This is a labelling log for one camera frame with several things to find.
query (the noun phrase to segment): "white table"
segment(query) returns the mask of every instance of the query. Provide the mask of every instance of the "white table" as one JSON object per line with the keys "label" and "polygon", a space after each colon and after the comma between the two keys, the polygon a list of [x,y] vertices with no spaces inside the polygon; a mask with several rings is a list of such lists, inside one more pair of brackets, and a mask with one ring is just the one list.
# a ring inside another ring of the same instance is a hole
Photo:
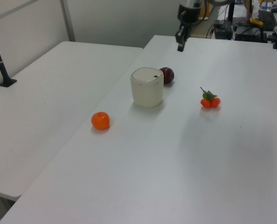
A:
{"label": "white table", "polygon": [[141,51],[62,42],[0,87],[0,196],[17,200]]}
{"label": "white table", "polygon": [[[277,59],[272,45],[155,36],[1,224],[277,223]],[[133,104],[130,75],[170,67],[162,104]],[[219,95],[202,109],[200,86]]]}

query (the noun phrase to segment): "orange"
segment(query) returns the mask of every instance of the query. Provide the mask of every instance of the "orange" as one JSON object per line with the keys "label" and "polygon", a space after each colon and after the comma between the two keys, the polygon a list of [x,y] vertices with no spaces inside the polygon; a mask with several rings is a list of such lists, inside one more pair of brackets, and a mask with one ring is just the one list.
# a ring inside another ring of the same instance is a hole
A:
{"label": "orange", "polygon": [[91,123],[97,130],[105,130],[110,127],[110,117],[106,112],[98,112],[92,116]]}
{"label": "orange", "polygon": [[214,97],[211,99],[211,106],[213,108],[217,108],[220,103],[221,103],[221,100],[218,97]]}
{"label": "orange", "polygon": [[211,102],[207,99],[202,99],[201,100],[201,104],[203,105],[203,107],[205,108],[210,108],[211,107]]}

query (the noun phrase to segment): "white cup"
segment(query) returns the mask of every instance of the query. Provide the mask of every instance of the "white cup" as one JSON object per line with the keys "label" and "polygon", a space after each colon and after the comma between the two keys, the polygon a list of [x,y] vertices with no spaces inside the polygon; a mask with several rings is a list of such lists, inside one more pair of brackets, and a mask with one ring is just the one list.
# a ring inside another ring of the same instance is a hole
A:
{"label": "white cup", "polygon": [[154,68],[140,68],[131,75],[132,97],[135,104],[152,108],[162,101],[163,72]]}

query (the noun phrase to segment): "black mount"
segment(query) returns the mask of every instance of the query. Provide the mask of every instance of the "black mount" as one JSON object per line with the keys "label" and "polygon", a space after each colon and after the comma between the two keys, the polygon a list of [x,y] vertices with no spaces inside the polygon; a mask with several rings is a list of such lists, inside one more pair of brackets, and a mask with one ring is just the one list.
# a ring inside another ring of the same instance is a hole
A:
{"label": "black mount", "polygon": [[0,86],[9,87],[12,84],[17,82],[15,79],[11,79],[9,77],[1,56],[0,56],[0,72],[4,79],[4,82],[2,84],[0,84]]}

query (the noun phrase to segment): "fruit stem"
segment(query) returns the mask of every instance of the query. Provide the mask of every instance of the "fruit stem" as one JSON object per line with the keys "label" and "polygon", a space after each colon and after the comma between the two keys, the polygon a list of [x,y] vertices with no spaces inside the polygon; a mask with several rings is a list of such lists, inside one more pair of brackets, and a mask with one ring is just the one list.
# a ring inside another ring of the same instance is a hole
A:
{"label": "fruit stem", "polygon": [[[201,89],[203,90],[203,88],[201,87]],[[206,93],[206,91],[203,90],[204,93]]]}

